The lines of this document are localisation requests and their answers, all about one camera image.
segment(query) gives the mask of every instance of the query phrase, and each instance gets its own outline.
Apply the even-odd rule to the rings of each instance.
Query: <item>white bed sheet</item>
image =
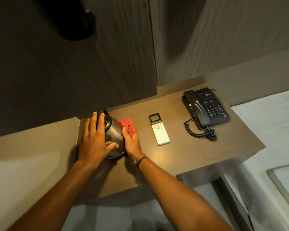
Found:
[[[225,174],[255,230],[289,230],[289,205],[266,170],[289,164],[289,91],[232,107],[266,148]]]

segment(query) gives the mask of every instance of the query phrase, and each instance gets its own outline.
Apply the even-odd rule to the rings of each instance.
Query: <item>black coiled cord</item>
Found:
[[[216,135],[214,134],[215,130],[212,130],[212,129],[208,128],[208,127],[204,129],[204,133],[203,133],[203,134],[196,134],[196,133],[192,132],[192,131],[190,130],[189,124],[188,124],[188,123],[189,123],[190,121],[192,121],[192,120],[193,120],[193,119],[191,118],[191,119],[189,119],[188,121],[186,121],[186,122],[184,123],[187,132],[188,132],[191,136],[196,137],[196,138],[206,137],[206,138],[209,139],[210,141],[215,141],[215,140],[217,139]]]

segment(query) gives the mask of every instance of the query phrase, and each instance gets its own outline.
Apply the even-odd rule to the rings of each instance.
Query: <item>stainless steel kettle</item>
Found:
[[[99,120],[100,114],[103,112],[98,112],[97,120]],[[113,149],[106,159],[115,159],[120,157],[125,152],[125,140],[122,134],[122,126],[121,124],[109,116],[109,114],[104,110],[105,114],[105,142],[112,141],[114,143],[119,144],[118,148]]]

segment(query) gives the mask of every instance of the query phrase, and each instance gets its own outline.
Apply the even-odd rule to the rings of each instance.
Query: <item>remote display screen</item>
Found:
[[[151,121],[152,121],[152,122],[157,121],[157,120],[160,119],[160,117],[159,117],[157,114],[154,115],[154,116],[151,116],[150,118],[151,118]]]

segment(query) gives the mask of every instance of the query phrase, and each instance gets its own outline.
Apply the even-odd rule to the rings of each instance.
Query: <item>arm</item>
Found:
[[[83,141],[79,148],[79,159],[70,171],[29,209],[8,231],[57,230],[63,223],[81,189],[88,182],[94,170],[108,153],[118,144],[105,144],[104,114],[100,115],[96,130],[97,113],[87,120]]]
[[[124,128],[123,135],[128,155],[134,162],[138,162],[144,156],[138,134],[130,138]],[[150,159],[143,159],[139,168],[176,230],[233,230],[202,196],[162,170]]]

